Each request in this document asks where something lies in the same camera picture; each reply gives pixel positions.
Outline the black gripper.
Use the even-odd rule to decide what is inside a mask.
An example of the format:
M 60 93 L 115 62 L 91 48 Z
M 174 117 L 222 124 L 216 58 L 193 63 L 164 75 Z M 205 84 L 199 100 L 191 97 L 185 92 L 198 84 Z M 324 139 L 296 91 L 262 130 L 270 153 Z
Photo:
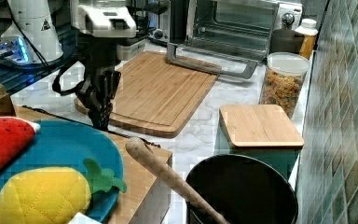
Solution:
M 116 48 L 114 38 L 79 38 L 77 52 L 85 65 L 85 73 L 76 95 L 85 107 L 102 108 L 100 111 L 90 109 L 88 112 L 92 126 L 102 131 L 108 130 L 113 107 L 107 104 L 119 81 L 119 75 L 115 73 L 115 66 L 119 63 Z

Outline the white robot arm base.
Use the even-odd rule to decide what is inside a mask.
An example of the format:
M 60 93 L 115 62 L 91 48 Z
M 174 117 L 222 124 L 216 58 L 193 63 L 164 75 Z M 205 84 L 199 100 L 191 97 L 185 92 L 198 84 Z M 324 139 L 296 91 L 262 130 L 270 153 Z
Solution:
M 17 65 L 47 65 L 61 58 L 48 0 L 7 2 L 12 24 L 1 35 L 0 56 Z

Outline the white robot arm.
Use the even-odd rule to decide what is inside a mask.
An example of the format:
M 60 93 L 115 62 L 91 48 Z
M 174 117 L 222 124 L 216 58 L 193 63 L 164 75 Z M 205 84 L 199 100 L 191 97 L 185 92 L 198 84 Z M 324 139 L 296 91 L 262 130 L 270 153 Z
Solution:
M 78 59 L 85 66 L 76 96 L 88 109 L 92 125 L 106 130 L 120 73 L 117 42 L 136 36 L 136 23 L 126 0 L 71 0 L 71 24 L 79 32 Z

